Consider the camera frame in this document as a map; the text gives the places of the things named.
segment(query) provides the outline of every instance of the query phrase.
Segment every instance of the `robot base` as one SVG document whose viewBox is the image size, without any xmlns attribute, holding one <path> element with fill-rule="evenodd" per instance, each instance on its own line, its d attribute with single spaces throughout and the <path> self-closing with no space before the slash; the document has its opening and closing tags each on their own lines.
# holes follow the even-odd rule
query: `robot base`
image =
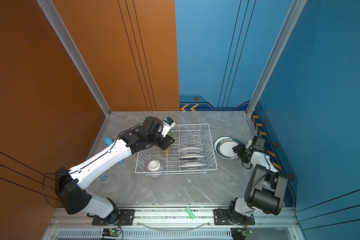
<svg viewBox="0 0 360 240">
<path fill-rule="evenodd" d="M 229 218 L 228 209 L 214 209 L 213 215 L 215 216 L 215 225 L 254 225 L 253 215 L 250 217 L 244 216 L 243 221 L 233 223 Z"/>
<path fill-rule="evenodd" d="M 134 209 L 120 209 L 119 210 L 119 219 L 114 224 L 108 224 L 106 219 L 100 218 L 99 216 L 94 216 L 92 225 L 93 226 L 120 225 L 121 217 L 123 217 L 123 226 L 131 226 L 133 219 L 135 217 L 135 210 Z"/>
<path fill-rule="evenodd" d="M 233 201 L 231 201 L 231 203 L 228 207 L 227 215 L 228 215 L 229 223 L 231 223 L 232 225 L 239 225 L 239 224 L 242 225 L 244 223 L 247 223 L 247 221 L 249 219 L 253 220 L 252 214 L 251 215 L 250 214 L 242 214 L 241 212 L 236 211 L 237 203 L 238 203 L 238 198 L 235 198 Z"/>
</svg>

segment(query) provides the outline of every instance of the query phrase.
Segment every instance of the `blue plastic part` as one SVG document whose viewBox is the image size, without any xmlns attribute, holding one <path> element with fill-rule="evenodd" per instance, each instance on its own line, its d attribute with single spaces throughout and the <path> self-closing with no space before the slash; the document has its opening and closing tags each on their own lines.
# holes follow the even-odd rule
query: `blue plastic part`
<svg viewBox="0 0 360 240">
<path fill-rule="evenodd" d="M 104 142 L 106 143 L 107 146 L 111 146 L 113 143 L 113 140 L 111 137 L 105 137 Z"/>
<path fill-rule="evenodd" d="M 100 178 L 100 180 L 101 180 L 102 182 L 105 182 L 107 179 L 108 179 L 108 175 L 103 175 L 103 176 L 101 176 L 101 178 Z"/>
</svg>

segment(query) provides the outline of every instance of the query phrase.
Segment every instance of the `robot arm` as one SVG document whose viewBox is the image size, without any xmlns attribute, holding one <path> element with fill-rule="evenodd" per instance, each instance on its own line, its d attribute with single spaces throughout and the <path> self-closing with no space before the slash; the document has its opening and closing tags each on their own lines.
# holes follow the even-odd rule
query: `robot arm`
<svg viewBox="0 0 360 240">
<path fill-rule="evenodd" d="M 109 198 L 97 196 L 86 188 L 111 166 L 132 154 L 158 146 L 167 149 L 175 140 L 167 135 L 175 125 L 171 118 L 164 121 L 148 117 L 141 126 L 125 131 L 116 141 L 87 161 L 55 173 L 55 193 L 68 214 L 88 212 L 113 224 L 119 219 L 119 208 Z"/>
<path fill-rule="evenodd" d="M 278 215 L 283 205 L 287 177 L 279 172 L 264 152 L 265 139 L 255 136 L 247 145 L 233 148 L 244 163 L 251 163 L 254 171 L 245 190 L 245 196 L 231 201 L 229 220 L 235 224 L 255 211 Z"/>
</svg>

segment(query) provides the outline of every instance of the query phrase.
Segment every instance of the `white plate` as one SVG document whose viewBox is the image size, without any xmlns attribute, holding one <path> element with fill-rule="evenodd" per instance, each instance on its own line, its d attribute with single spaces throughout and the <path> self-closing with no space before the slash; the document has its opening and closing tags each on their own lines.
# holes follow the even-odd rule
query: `white plate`
<svg viewBox="0 0 360 240">
<path fill-rule="evenodd" d="M 216 153 L 224 159 L 238 158 L 237 154 L 232 150 L 233 147 L 241 142 L 232 137 L 219 137 L 214 144 Z"/>
<path fill-rule="evenodd" d="M 183 163 L 182 165 L 179 165 L 178 167 L 204 167 L 204 166 L 208 166 L 208 164 L 201 162 L 187 162 L 187 163 Z"/>
<path fill-rule="evenodd" d="M 183 156 L 181 156 L 181 157 L 178 157 L 177 159 L 183 159 L 183 158 L 197 158 L 197 157 L 201 157 L 201 158 L 203 158 L 203 157 L 206 157 L 206 156 L 204 156 L 204 155 L 200 155 L 200 154 L 186 154 L 186 155 L 183 155 Z"/>
<path fill-rule="evenodd" d="M 178 153 L 192 153 L 192 152 L 203 152 L 203 151 L 205 150 L 202 149 L 201 147 L 182 147 L 176 150 L 176 152 Z"/>
</svg>

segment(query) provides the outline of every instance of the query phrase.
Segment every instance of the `dish rack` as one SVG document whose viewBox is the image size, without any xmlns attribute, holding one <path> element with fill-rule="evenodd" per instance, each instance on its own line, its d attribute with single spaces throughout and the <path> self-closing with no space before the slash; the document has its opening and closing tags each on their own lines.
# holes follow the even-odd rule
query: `dish rack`
<svg viewBox="0 0 360 240">
<path fill-rule="evenodd" d="M 166 156 L 163 154 L 163 151 L 160 151 L 159 147 L 151 147 L 139 151 L 137 154 L 135 173 L 144 173 L 145 175 L 192 174 L 207 173 L 207 171 L 217 169 L 215 151 L 213 150 L 211 131 L 208 123 L 175 125 L 169 134 L 175 139 L 175 142 L 167 149 L 167 151 L 171 151 L 172 148 L 172 154 Z M 176 152 L 183 147 L 201 147 L 204 151 L 195 153 L 206 157 L 201 159 L 187 158 L 179 160 L 179 157 L 187 154 Z M 147 171 L 147 165 L 151 160 L 160 161 L 160 164 L 164 165 L 163 172 Z M 186 162 L 201 162 L 207 164 L 207 166 L 178 167 Z"/>
</svg>

